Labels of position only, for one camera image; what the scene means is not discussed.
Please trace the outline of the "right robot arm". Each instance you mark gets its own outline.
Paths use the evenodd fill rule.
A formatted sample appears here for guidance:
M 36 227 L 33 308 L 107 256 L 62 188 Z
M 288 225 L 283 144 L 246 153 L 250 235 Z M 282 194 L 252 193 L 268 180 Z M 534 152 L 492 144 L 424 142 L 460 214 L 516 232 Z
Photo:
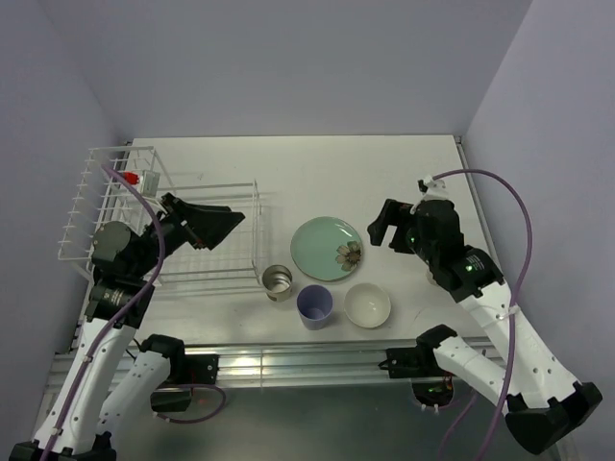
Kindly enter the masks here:
M 592 382 L 582 382 L 554 356 L 518 305 L 491 256 L 468 245 L 448 200 L 417 205 L 388 199 L 367 230 L 379 246 L 389 227 L 390 248 L 417 255 L 435 283 L 469 313 L 512 370 L 472 350 L 445 325 L 416 339 L 416 363 L 426 374 L 441 370 L 463 379 L 483 397 L 504 402 L 505 424 L 526 451 L 540 454 L 582 425 L 602 402 Z

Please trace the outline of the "beige ceramic bowl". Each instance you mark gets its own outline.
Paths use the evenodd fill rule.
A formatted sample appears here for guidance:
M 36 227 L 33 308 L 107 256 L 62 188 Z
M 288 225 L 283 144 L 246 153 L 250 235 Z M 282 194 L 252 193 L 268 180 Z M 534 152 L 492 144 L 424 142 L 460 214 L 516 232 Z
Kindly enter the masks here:
M 343 303 L 346 317 L 357 327 L 378 328 L 388 319 L 391 301 L 388 294 L 373 283 L 351 287 Z

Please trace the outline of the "steel cup with brown band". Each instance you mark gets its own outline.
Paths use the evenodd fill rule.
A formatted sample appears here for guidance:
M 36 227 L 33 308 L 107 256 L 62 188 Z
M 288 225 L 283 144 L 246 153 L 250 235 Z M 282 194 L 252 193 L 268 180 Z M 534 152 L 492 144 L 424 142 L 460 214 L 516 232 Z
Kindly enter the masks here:
M 275 303 L 282 303 L 291 296 L 292 282 L 290 270 L 279 264 L 269 266 L 261 276 L 266 296 Z

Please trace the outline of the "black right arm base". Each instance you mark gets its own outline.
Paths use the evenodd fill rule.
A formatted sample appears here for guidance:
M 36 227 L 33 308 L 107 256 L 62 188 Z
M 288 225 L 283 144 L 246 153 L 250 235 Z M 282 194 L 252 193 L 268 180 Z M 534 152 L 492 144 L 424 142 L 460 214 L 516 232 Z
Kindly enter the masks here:
M 441 369 L 424 347 L 387 349 L 378 367 L 391 379 L 409 379 L 413 396 L 421 404 L 446 406 L 453 400 L 453 375 Z

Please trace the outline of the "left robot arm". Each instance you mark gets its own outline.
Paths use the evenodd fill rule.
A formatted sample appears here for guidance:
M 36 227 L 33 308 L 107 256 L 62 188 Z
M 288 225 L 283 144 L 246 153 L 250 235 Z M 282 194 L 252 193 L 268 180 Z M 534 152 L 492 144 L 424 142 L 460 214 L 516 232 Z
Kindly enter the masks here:
M 245 218 L 227 206 L 189 204 L 170 193 L 142 234 L 110 221 L 93 236 L 94 284 L 88 295 L 74 361 L 46 420 L 30 442 L 13 447 L 12 460 L 113 460 L 121 429 L 164 382 L 187 371 L 182 340 L 153 334 L 133 369 L 111 381 L 154 294 L 164 260 L 189 244 L 211 250 Z

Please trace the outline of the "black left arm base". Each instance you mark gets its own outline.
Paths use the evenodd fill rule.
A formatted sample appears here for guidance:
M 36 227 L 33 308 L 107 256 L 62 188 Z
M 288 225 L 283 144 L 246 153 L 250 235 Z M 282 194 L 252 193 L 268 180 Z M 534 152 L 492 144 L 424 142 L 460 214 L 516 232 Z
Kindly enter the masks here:
M 219 361 L 215 353 L 187 354 L 150 397 L 151 409 L 162 414 L 185 412 L 202 385 L 216 383 Z

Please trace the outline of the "lilac plastic cup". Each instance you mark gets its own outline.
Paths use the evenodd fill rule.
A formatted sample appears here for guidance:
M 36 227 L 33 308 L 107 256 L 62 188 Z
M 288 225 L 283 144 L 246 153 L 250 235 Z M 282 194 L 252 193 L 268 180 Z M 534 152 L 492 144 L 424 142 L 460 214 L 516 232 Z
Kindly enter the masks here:
M 331 318 L 332 293 L 322 285 L 309 285 L 299 292 L 296 305 L 304 327 L 308 330 L 318 330 Z

